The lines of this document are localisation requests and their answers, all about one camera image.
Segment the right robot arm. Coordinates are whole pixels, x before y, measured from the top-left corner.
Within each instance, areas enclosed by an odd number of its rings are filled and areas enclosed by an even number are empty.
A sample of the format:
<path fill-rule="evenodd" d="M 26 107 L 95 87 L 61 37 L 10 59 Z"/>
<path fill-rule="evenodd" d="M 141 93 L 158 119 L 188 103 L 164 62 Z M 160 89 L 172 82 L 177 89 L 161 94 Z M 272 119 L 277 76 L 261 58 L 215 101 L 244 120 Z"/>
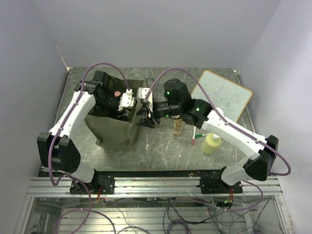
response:
<path fill-rule="evenodd" d="M 139 89 L 138 126 L 155 128 L 161 118 L 179 116 L 186 124 L 216 134 L 241 150 L 246 156 L 238 163 L 223 168 L 220 178 L 215 180 L 214 185 L 221 193 L 250 177 L 258 181 L 267 179 L 276 158 L 278 138 L 251 132 L 225 117 L 221 109 L 214 109 L 202 99 L 192 98 L 187 85 L 178 79 L 168 80 L 163 87 L 166 99 L 161 102 L 153 100 L 151 89 Z"/>

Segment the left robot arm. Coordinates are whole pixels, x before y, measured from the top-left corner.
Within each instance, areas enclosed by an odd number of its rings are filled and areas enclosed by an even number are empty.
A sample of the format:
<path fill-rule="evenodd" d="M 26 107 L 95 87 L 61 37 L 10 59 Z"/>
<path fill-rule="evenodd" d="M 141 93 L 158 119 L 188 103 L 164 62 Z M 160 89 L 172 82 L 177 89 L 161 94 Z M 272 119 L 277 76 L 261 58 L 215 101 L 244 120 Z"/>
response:
<path fill-rule="evenodd" d="M 80 81 L 62 117 L 48 133 L 41 133 L 37 138 L 41 165 L 49 176 L 53 177 L 53 172 L 68 174 L 82 181 L 87 193 L 95 193 L 99 189 L 95 170 L 81 161 L 74 144 L 79 128 L 96 106 L 119 114 L 133 108 L 134 102 L 133 90 L 118 89 L 114 78 L 105 72 L 96 71 L 91 81 Z"/>

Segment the olive canvas bag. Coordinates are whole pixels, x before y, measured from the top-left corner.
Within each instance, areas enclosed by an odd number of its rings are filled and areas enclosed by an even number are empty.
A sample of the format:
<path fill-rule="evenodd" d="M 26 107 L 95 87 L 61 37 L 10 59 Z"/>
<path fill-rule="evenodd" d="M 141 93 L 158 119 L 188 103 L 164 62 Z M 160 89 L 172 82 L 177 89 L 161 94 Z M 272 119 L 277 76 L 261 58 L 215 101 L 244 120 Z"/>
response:
<path fill-rule="evenodd" d="M 134 109 L 127 110 L 129 115 L 128 122 L 108 116 L 109 99 L 115 97 L 115 91 L 120 91 L 121 93 L 126 91 L 124 81 L 104 71 L 96 71 L 92 81 L 99 82 L 100 87 L 94 92 L 96 104 L 86 116 L 85 123 L 97 138 L 96 144 L 102 148 L 132 148 L 139 130 L 139 127 L 136 125 L 138 121 L 137 111 L 140 108 L 140 102 L 137 101 L 137 92 L 140 87 L 143 87 L 143 81 L 128 80 L 128 84 L 134 93 L 133 97 L 135 98 Z"/>

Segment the orange bottle pink cap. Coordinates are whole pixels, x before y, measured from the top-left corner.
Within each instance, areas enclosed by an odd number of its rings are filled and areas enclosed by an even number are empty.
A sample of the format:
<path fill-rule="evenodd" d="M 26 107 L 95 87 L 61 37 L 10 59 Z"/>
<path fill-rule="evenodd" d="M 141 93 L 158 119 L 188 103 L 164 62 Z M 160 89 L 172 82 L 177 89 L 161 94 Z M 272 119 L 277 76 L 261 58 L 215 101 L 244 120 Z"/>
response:
<path fill-rule="evenodd" d="M 114 96 L 115 96 L 115 97 L 119 97 L 120 95 L 121 95 L 121 92 L 120 92 L 120 91 L 115 91 L 115 92 L 114 92 Z"/>

